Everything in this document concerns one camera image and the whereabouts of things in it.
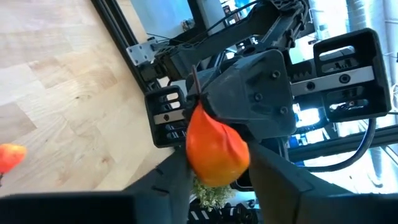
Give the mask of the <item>round orange pepper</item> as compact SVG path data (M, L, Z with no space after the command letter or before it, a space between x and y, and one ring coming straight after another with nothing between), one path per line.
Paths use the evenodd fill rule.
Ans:
M202 103L197 66L192 65L193 105L184 111L188 121L185 140L187 159L197 179L207 187L224 187L249 167L248 144L236 130L213 119Z

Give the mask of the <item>black aluminium table frame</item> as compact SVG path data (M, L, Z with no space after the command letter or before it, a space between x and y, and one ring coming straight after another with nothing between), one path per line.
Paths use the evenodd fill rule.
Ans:
M145 81L140 70L130 59L127 48L138 44L124 14L116 0L91 0L103 24L107 28L116 47L127 64L132 76L143 93L160 88L157 80Z

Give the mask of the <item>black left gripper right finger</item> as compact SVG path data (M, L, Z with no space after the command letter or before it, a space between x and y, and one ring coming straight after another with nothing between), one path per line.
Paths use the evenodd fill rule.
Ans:
M354 194L256 142L248 146L265 224L398 224L398 194Z

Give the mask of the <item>green artificial potted plant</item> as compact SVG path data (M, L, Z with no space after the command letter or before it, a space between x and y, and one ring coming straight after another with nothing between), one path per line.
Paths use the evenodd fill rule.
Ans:
M230 198L236 195L236 192L229 186L209 187L193 178L193 195L200 201L200 206L209 212L215 208L223 208Z

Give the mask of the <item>pointed orange yellow pepper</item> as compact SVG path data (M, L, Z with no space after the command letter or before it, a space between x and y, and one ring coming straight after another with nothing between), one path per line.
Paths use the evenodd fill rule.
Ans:
M27 148L17 144L0 144L0 187L2 178L18 164L27 154Z

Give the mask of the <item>grey metal mounting plate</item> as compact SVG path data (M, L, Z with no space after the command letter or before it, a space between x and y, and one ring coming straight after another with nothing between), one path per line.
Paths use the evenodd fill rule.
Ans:
M136 44L126 48L126 52L135 66L152 62L160 47L159 41L151 37L147 42Z

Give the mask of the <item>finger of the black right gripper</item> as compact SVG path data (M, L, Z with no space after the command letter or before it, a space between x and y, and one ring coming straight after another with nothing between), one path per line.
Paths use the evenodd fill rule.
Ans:
M296 131L294 98L281 51L267 50L234 59L227 68L202 70L198 81L199 96L193 76L187 78L187 121L200 102L209 116L244 139L279 138Z

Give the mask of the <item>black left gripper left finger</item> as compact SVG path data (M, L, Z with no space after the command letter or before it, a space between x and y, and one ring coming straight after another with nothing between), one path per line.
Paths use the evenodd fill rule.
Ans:
M186 224L192 185L177 150L123 190L0 197L0 224Z

